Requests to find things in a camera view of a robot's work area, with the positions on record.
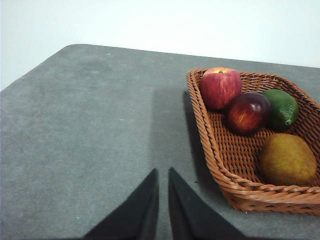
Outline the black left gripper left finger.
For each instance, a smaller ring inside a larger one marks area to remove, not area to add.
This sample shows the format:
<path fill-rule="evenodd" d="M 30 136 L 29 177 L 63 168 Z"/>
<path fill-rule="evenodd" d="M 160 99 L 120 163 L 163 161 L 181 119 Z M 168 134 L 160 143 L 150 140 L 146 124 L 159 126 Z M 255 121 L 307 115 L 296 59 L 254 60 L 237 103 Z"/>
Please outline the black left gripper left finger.
<path fill-rule="evenodd" d="M 92 228 L 85 240 L 154 240 L 159 211 L 158 171 L 153 169 L 129 197 Z"/>

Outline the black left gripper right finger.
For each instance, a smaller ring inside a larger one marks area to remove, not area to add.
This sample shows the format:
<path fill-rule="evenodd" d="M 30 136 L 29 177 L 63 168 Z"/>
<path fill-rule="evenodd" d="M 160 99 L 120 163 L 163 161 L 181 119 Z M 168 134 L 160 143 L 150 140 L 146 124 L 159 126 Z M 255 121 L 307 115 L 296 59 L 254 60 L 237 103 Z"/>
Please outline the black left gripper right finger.
<path fill-rule="evenodd" d="M 174 168 L 168 170 L 168 207 L 174 240 L 245 240 L 208 206 Z"/>

